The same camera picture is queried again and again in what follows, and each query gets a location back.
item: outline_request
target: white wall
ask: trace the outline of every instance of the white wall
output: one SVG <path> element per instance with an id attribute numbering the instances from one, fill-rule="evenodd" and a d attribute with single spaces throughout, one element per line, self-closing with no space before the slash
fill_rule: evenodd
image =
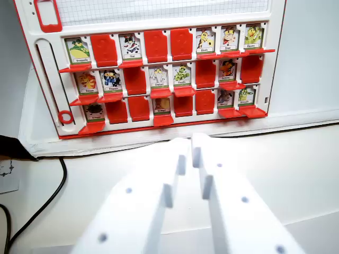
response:
<path id="1" fill-rule="evenodd" d="M 9 1 L 0 1 L 0 34 L 0 135 L 17 138 L 31 59 Z"/>

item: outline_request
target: white plastic board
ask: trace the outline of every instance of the white plastic board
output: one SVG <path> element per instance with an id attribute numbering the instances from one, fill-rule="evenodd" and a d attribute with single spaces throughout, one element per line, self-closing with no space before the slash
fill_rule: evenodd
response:
<path id="1" fill-rule="evenodd" d="M 143 67 L 142 71 L 145 72 L 146 76 L 146 92 L 140 94 L 141 96 L 145 96 L 145 99 L 148 101 L 150 108 L 152 104 L 155 102 L 151 101 L 149 98 L 149 94 L 151 91 L 151 84 L 148 78 L 148 70 L 152 68 L 152 66 L 159 65 L 158 63 L 149 63 L 145 53 L 145 42 L 144 42 L 144 31 L 146 30 L 163 30 L 163 33 L 166 33 L 167 36 L 167 48 L 168 56 L 167 62 L 163 62 L 164 68 L 168 70 L 168 76 L 171 77 L 171 71 L 173 71 L 172 65 L 174 64 L 187 64 L 191 69 L 191 84 L 193 88 L 197 88 L 195 84 L 195 66 L 197 64 L 197 54 L 199 54 L 198 50 L 195 50 L 197 44 L 199 43 L 199 36 L 201 33 L 200 29 L 208 28 L 211 33 L 214 34 L 214 50 L 216 54 L 220 54 L 220 38 L 221 38 L 221 30 L 223 25 L 232 24 L 236 25 L 236 29 L 239 32 L 239 45 L 238 49 L 241 52 L 244 52 L 245 49 L 245 33 L 248 30 L 247 24 L 257 24 L 259 28 L 262 28 L 262 39 L 261 44 L 264 49 L 277 49 L 279 44 L 279 36 L 281 31 L 282 24 L 282 14 L 284 9 L 284 1 L 252 1 L 250 3 L 245 3 L 242 1 L 235 1 L 230 4 L 229 1 L 216 1 L 215 3 L 209 3 L 208 1 L 197 1 L 196 3 L 189 2 L 185 3 L 187 8 L 179 7 L 179 4 L 183 3 L 172 3 L 166 2 L 165 4 L 169 4 L 169 14 L 171 14 L 172 10 L 174 13 L 176 8 L 185 9 L 187 13 L 189 13 L 192 9 L 194 12 L 191 14 L 187 14 L 183 17 L 176 17 L 175 15 L 163 16 L 162 19 L 157 20 L 157 22 L 152 21 L 155 17 L 153 14 L 148 13 L 146 20 L 135 20 L 135 21 L 125 21 L 124 19 L 114 21 L 109 19 L 105 19 L 104 23 L 100 25 L 97 24 L 99 20 L 97 19 L 97 15 L 102 15 L 103 10 L 107 10 L 108 14 L 110 14 L 109 7 L 106 7 L 108 4 L 112 3 L 89 3 L 88 1 L 62 1 L 59 2 L 62 7 L 60 8 L 60 13 L 63 15 L 70 12 L 75 12 L 74 7 L 78 13 L 81 13 L 83 17 L 89 19 L 91 16 L 91 24 L 73 24 L 71 26 L 63 27 L 62 31 L 54 32 L 54 33 L 44 33 L 41 30 L 37 14 L 38 10 L 41 14 L 42 19 L 44 19 L 44 15 L 50 12 L 50 5 L 47 5 L 44 2 L 37 2 L 38 8 L 35 7 L 35 4 L 27 3 L 22 0 L 15 0 L 16 7 L 19 13 L 19 17 L 22 22 L 23 31 L 28 43 L 29 50 L 32 54 L 32 59 L 37 70 L 39 80 L 41 83 L 41 87 L 43 89 L 46 101 L 49 105 L 50 113 L 52 115 L 53 123 L 57 129 L 57 133 L 60 136 L 65 135 L 77 135 L 78 132 L 83 129 L 87 122 L 91 119 L 88 119 L 88 115 L 86 114 L 86 108 L 82 106 L 69 106 L 69 103 L 78 98 L 78 96 L 82 93 L 82 90 L 78 90 L 77 88 L 77 80 L 79 77 L 75 77 L 73 73 L 62 73 L 59 74 L 58 70 L 69 67 L 70 64 L 74 64 L 74 61 L 86 62 L 91 59 L 92 62 L 92 70 L 91 77 L 95 77 L 97 88 L 89 89 L 91 92 L 98 93 L 99 97 L 103 96 L 103 87 L 100 84 L 100 70 L 110 69 L 110 67 L 98 67 L 95 59 L 94 59 L 94 51 L 92 47 L 91 35 L 94 34 L 110 34 L 112 35 L 112 40 L 115 41 L 118 53 L 118 65 L 123 62 L 123 58 L 126 54 L 120 51 L 120 44 L 122 43 L 119 40 L 119 37 L 124 34 L 132 34 L 136 40 L 139 40 L 139 51 L 137 55 L 142 58 Z M 141 10 L 141 4 L 152 7 L 152 4 L 155 4 L 152 1 L 150 4 L 149 1 L 137 1 L 134 4 L 140 6 L 139 11 Z M 160 8 L 164 8 L 163 4 L 155 4 Z M 121 10 L 126 11 L 127 7 L 130 10 L 133 9 L 134 6 L 130 6 L 129 2 L 121 3 Z M 49 17 L 47 17 L 47 21 L 53 23 Z M 193 48 L 192 48 L 192 58 L 190 60 L 182 60 L 182 61 L 173 61 L 171 55 L 171 44 L 170 44 L 170 29 L 174 28 L 190 28 L 190 33 L 193 38 Z M 69 47 L 72 46 L 73 42 L 77 39 L 81 40 L 85 50 L 87 50 L 88 57 L 83 57 L 80 60 L 68 58 L 67 52 Z M 260 77 L 260 81 L 254 84 L 247 84 L 248 89 L 253 89 L 251 93 L 255 95 L 252 102 L 258 108 L 262 109 L 264 112 L 267 112 L 269 105 L 269 98 L 272 86 L 272 77 L 274 72 L 274 64 L 276 60 L 276 52 L 268 53 L 260 56 L 263 60 L 263 71 Z M 217 70 L 219 69 L 220 61 L 223 60 L 214 60 L 213 65 L 216 65 Z M 235 60 L 237 62 L 237 76 L 236 81 L 241 83 L 240 79 L 240 67 L 242 64 L 241 58 Z M 133 121 L 132 117 L 129 113 L 129 104 L 127 103 L 126 97 L 131 96 L 127 93 L 126 87 L 123 82 L 124 74 L 122 70 L 116 69 L 116 72 L 120 74 L 122 79 L 122 90 L 123 96 L 126 101 L 127 107 L 127 122 L 125 123 L 111 123 L 110 119 L 107 117 L 106 112 L 108 111 L 107 107 L 102 105 L 103 115 L 102 119 L 105 122 L 105 127 L 103 128 L 103 132 L 105 131 L 115 131 L 115 130 L 125 130 L 131 128 L 142 128 L 142 127 L 152 127 L 154 124 L 154 114 L 152 110 L 149 113 L 149 120 L 147 121 Z M 171 92 L 174 91 L 173 79 L 169 79 L 168 86 Z M 208 89 L 211 90 L 212 94 L 215 95 L 215 105 L 212 110 L 212 113 L 209 114 L 198 114 L 195 108 L 195 99 L 193 97 L 193 111 L 192 116 L 183 116 L 176 117 L 174 112 L 174 102 L 173 96 L 170 96 L 170 115 L 174 119 L 174 124 L 181 124 L 187 122 L 196 122 L 196 121 L 207 121 L 207 120 L 218 120 L 223 117 L 218 114 L 217 108 L 217 98 L 218 90 L 219 90 L 219 81 L 218 81 L 218 71 L 216 72 L 214 86 L 210 86 Z M 238 99 L 239 99 L 239 90 L 236 90 L 234 93 L 234 108 L 238 109 Z M 62 124 L 60 119 L 58 118 L 58 113 L 60 111 L 71 111 L 74 117 L 74 121 L 70 124 Z"/>

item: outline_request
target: red plastic frame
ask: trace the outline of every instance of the red plastic frame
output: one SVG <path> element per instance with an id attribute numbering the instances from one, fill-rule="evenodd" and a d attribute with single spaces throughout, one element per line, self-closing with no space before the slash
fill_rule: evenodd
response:
<path id="1" fill-rule="evenodd" d="M 148 62 L 167 62 L 167 36 L 163 30 L 145 31 L 144 38 Z"/>
<path id="2" fill-rule="evenodd" d="M 94 58 L 98 67 L 118 65 L 117 48 L 115 41 L 109 34 L 91 36 Z"/>
<path id="3" fill-rule="evenodd" d="M 59 70 L 59 73 L 80 72 L 80 71 L 87 71 L 90 69 L 92 69 L 91 63 L 85 63 L 83 65 L 69 65 L 69 67 Z"/>
<path id="4" fill-rule="evenodd" d="M 64 120 L 64 116 L 63 116 L 64 114 L 69 115 L 70 119 Z M 73 123 L 73 121 L 74 121 L 73 114 L 71 113 L 71 111 L 68 111 L 68 110 L 60 111 L 59 114 L 58 114 L 58 118 L 59 118 L 59 121 L 63 124 L 70 124 L 70 123 Z"/>
<path id="5" fill-rule="evenodd" d="M 128 108 L 133 122 L 149 120 L 149 104 L 143 96 L 128 97 Z"/>
<path id="6" fill-rule="evenodd" d="M 54 6 L 54 11 L 55 11 L 55 15 L 57 17 L 57 24 L 49 24 L 49 25 L 44 25 L 41 19 L 41 15 L 40 15 L 40 10 L 38 7 L 38 2 L 53 2 L 53 6 Z M 61 23 L 61 19 L 60 19 L 60 14 L 58 11 L 58 6 L 57 6 L 57 2 L 56 0 L 34 0 L 34 6 L 35 6 L 35 11 L 37 12 L 37 16 L 38 16 L 38 20 L 39 20 L 39 24 L 40 24 L 40 28 L 44 33 L 55 33 L 55 32 L 61 32 L 63 30 L 63 25 Z"/>

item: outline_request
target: screw hole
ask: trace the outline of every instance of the screw hole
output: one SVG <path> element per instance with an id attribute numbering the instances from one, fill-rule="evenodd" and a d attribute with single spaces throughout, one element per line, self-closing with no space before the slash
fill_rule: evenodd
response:
<path id="1" fill-rule="evenodd" d="M 100 234 L 99 242 L 105 242 L 107 240 L 107 235 L 105 233 Z"/>
<path id="2" fill-rule="evenodd" d="M 248 198 L 247 197 L 242 197 L 242 202 L 244 202 L 244 203 L 248 203 Z"/>
<path id="3" fill-rule="evenodd" d="M 279 254 L 284 254 L 285 253 L 285 248 L 283 246 L 278 246 L 276 248 L 277 253 Z"/>

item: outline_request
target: cartoon character picture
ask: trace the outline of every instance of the cartoon character picture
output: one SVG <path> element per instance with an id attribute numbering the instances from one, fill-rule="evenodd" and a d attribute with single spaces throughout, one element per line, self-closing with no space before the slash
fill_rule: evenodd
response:
<path id="1" fill-rule="evenodd" d="M 80 94 L 98 93 L 95 77 L 89 72 L 77 72 L 75 76 Z"/>
<path id="2" fill-rule="evenodd" d="M 163 115 L 171 113 L 170 99 L 157 98 L 153 100 L 153 111 L 155 115 Z"/>
<path id="3" fill-rule="evenodd" d="M 83 42 L 81 38 L 68 38 L 65 39 L 65 42 L 71 64 L 91 62 L 87 43 Z"/>
<path id="4" fill-rule="evenodd" d="M 84 111 L 88 122 L 105 121 L 101 104 L 93 103 L 90 105 L 85 105 Z"/>
<path id="5" fill-rule="evenodd" d="M 244 88 L 239 92 L 239 106 L 253 105 L 255 97 L 255 90 L 253 88 Z"/>
<path id="6" fill-rule="evenodd" d="M 263 29 L 260 24 L 246 26 L 244 49 L 256 49 L 261 47 Z"/>
<path id="7" fill-rule="evenodd" d="M 140 40 L 134 34 L 122 34 L 119 39 L 123 59 L 141 59 Z"/>
<path id="8" fill-rule="evenodd" d="M 238 49 L 239 30 L 236 26 L 227 26 L 221 28 L 220 51 L 233 51 Z"/>
<path id="9" fill-rule="evenodd" d="M 151 88 L 168 87 L 167 70 L 163 67 L 149 68 L 149 80 Z"/>
<path id="10" fill-rule="evenodd" d="M 186 65 L 173 66 L 174 86 L 191 84 L 191 70 Z"/>
<path id="11" fill-rule="evenodd" d="M 235 80 L 235 69 L 236 64 L 232 59 L 220 61 L 219 81 L 226 82 Z"/>
<path id="12" fill-rule="evenodd" d="M 218 91 L 218 108 L 233 107 L 234 92 L 224 89 Z"/>
<path id="13" fill-rule="evenodd" d="M 120 75 L 112 70 L 100 71 L 104 93 L 122 92 Z"/>
<path id="14" fill-rule="evenodd" d="M 197 29 L 197 53 L 214 52 L 215 35 L 211 29 Z"/>

